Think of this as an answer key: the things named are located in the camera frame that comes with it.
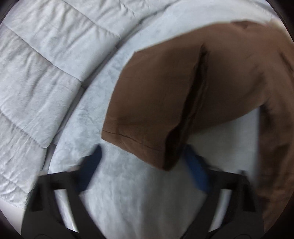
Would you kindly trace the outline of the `white quilted comforter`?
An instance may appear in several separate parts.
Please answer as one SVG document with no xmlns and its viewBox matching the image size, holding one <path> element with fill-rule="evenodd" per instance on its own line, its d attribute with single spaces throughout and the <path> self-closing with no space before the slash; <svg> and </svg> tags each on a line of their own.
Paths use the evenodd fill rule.
<svg viewBox="0 0 294 239">
<path fill-rule="evenodd" d="M 19 1 L 1 23 L 1 198 L 27 196 L 84 81 L 170 1 Z"/>
</svg>

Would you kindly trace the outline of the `brown corduroy jacket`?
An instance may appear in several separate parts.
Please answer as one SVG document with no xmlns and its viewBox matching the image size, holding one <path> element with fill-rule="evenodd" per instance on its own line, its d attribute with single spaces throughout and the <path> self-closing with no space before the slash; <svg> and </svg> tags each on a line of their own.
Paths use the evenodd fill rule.
<svg viewBox="0 0 294 239">
<path fill-rule="evenodd" d="M 293 195 L 293 42 L 281 30 L 217 23 L 136 52 L 114 88 L 102 139 L 170 170 L 192 133 L 256 108 L 268 230 Z"/>
</svg>

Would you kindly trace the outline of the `light grey plush bed sheet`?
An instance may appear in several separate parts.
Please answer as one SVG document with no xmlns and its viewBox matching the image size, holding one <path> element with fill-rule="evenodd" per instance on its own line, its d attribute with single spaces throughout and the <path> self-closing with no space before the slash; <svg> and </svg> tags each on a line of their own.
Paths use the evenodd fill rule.
<svg viewBox="0 0 294 239">
<path fill-rule="evenodd" d="M 184 162 L 170 172 L 161 171 L 102 140 L 111 93 L 131 55 L 210 23 L 264 23 L 275 17 L 266 1 L 178 1 L 143 21 L 94 74 L 65 125 L 49 171 L 78 165 L 101 144 L 103 160 L 82 201 L 107 238 L 180 238 L 205 199 Z"/>
</svg>

